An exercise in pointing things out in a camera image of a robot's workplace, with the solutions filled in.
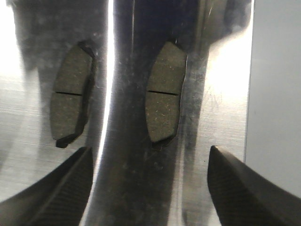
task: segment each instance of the stainless steel surface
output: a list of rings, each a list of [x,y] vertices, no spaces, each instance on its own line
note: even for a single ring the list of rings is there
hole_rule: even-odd
[[[206,184],[207,159],[211,145],[244,158],[252,5],[251,0],[2,3],[1,199],[89,145],[94,184],[81,225],[219,225]],[[58,149],[49,126],[51,89],[68,48],[83,39],[97,45],[91,116],[84,134]],[[178,136],[153,151],[145,91],[166,40],[188,54],[187,72]]]

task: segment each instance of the brushed metal surface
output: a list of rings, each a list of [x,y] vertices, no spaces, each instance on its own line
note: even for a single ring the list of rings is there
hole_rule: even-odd
[[[79,147],[94,150],[81,225],[219,225],[206,184],[211,145],[244,158],[251,0],[42,0],[1,3],[0,198],[42,178]],[[55,148],[51,90],[68,49],[97,45],[84,134]],[[187,54],[178,136],[151,149],[145,91],[167,40]]]

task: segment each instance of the black textured plastic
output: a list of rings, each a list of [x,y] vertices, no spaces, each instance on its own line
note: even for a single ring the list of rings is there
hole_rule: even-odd
[[[300,226],[301,200],[211,148],[208,187],[222,226]]]
[[[92,177],[92,153],[87,150],[26,225],[77,226],[89,198]]]

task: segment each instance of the gray wall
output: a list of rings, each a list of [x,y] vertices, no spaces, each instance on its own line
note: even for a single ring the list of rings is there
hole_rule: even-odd
[[[246,163],[301,197],[301,0],[255,0]]]

